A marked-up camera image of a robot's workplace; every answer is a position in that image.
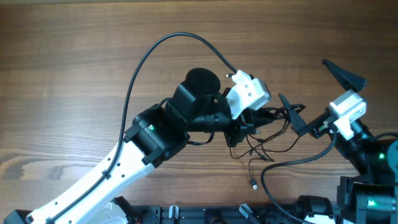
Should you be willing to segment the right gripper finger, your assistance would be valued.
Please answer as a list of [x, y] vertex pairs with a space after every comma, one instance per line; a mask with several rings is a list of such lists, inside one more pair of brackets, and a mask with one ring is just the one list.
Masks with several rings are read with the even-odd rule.
[[279, 98], [287, 112], [287, 116], [289, 117], [289, 123], [292, 126], [294, 132], [299, 136], [303, 136], [307, 133], [307, 124], [300, 117], [300, 115], [296, 112], [294, 106], [290, 104], [290, 102], [286, 99], [286, 97], [279, 93]]
[[368, 84], [365, 78], [337, 66], [328, 59], [323, 59], [322, 64], [326, 66], [329, 72], [345, 90], [353, 90], [357, 93], [363, 90]]

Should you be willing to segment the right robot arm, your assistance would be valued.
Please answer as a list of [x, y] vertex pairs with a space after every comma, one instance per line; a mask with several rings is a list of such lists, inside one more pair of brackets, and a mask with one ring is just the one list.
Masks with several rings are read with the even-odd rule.
[[340, 178], [337, 203], [342, 219], [351, 223], [397, 223], [397, 134], [375, 136], [360, 120], [368, 105], [359, 94], [367, 85], [365, 78], [330, 60], [322, 63], [345, 92], [310, 123], [280, 95], [289, 123], [298, 136], [329, 135], [338, 152], [358, 171], [356, 177]]

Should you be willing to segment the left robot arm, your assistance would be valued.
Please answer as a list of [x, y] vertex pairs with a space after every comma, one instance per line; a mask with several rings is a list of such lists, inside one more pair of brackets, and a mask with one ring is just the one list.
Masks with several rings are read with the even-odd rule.
[[267, 85], [241, 70], [221, 89], [205, 68], [190, 70], [172, 97], [139, 113], [123, 139], [77, 183], [33, 211], [14, 210], [6, 223], [127, 223], [114, 199], [190, 143], [190, 133], [222, 132], [229, 147], [272, 122]]

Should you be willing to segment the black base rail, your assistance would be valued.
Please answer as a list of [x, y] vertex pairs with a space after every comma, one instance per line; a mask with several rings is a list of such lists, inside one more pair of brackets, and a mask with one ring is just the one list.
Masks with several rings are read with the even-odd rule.
[[169, 217], [169, 207], [155, 205], [108, 205], [89, 223], [252, 223], [235, 207], [179, 207], [178, 217]]

